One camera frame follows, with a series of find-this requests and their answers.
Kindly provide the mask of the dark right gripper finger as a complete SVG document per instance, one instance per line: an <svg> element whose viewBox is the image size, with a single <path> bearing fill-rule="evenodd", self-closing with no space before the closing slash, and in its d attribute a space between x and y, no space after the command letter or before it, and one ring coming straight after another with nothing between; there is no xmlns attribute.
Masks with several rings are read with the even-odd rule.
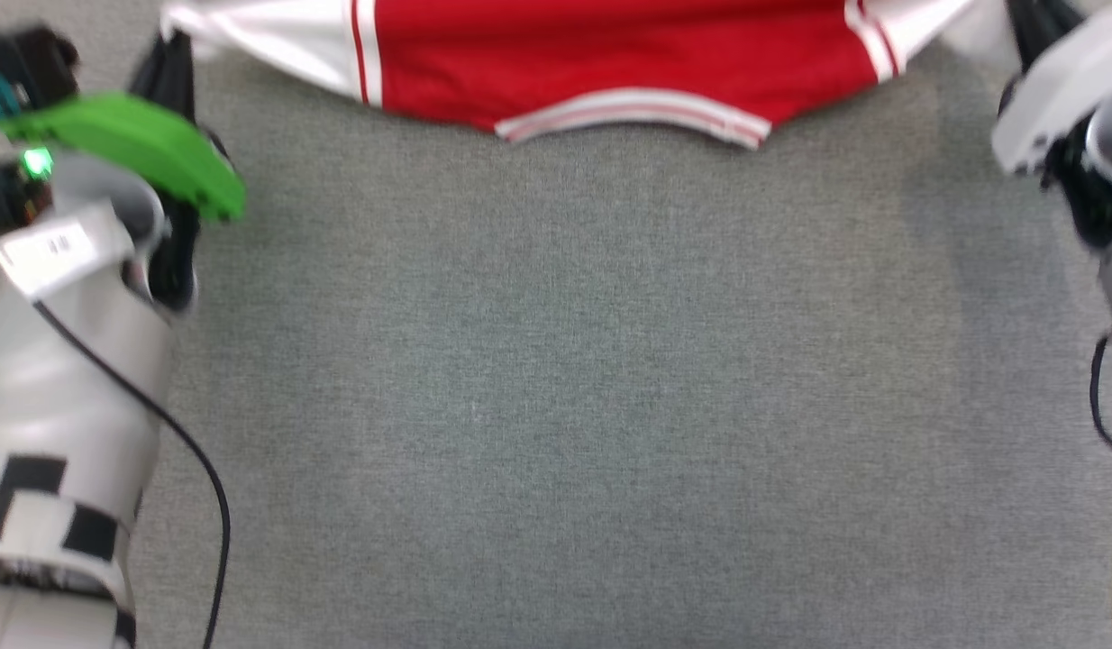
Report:
<svg viewBox="0 0 1112 649"><path fill-rule="evenodd" d="M1056 42L1086 21L1088 13L1079 9L1072 0L1045 0L1050 42Z"/></svg>
<svg viewBox="0 0 1112 649"><path fill-rule="evenodd" d="M1048 48L1041 0L1007 0L1007 18L1021 69L1030 69Z"/></svg>

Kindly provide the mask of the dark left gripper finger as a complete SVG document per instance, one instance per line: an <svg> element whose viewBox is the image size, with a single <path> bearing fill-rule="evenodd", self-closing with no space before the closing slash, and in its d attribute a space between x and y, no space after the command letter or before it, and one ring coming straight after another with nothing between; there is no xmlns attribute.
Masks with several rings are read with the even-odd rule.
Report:
<svg viewBox="0 0 1112 649"><path fill-rule="evenodd" d="M128 94L152 100L157 94L158 82L163 74L165 46L168 44L161 36L155 36L147 53L141 54L135 73L129 78Z"/></svg>
<svg viewBox="0 0 1112 649"><path fill-rule="evenodd" d="M163 107L196 123L196 84L192 38L173 32L165 41Z"/></svg>

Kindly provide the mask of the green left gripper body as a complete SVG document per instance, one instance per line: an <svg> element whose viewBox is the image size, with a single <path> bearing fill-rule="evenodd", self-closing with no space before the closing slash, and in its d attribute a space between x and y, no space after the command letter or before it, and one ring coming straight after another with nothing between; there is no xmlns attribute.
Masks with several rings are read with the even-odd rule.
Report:
<svg viewBox="0 0 1112 649"><path fill-rule="evenodd" d="M201 129L132 94L71 97L49 107L0 90L0 132L24 144L0 163L0 234L32 224L50 204L57 167L82 154L135 173L203 219L240 219L246 187Z"/></svg>

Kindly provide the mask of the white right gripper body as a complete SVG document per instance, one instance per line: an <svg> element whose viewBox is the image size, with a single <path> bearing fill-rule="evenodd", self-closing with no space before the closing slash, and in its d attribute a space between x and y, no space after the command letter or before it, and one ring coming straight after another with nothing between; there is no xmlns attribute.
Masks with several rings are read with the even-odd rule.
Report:
<svg viewBox="0 0 1112 649"><path fill-rule="evenodd" d="M1055 140L1112 97L1112 7L1101 8L1035 57L991 134L1006 173L1034 172Z"/></svg>

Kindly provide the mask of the red and white basketball jersey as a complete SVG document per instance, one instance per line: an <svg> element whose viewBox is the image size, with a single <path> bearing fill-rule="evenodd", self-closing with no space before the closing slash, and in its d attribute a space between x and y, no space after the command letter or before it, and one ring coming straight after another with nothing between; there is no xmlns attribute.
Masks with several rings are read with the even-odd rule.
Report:
<svg viewBox="0 0 1112 649"><path fill-rule="evenodd" d="M932 42L1017 66L1006 0L166 0L160 28L510 142L664 123L755 149Z"/></svg>

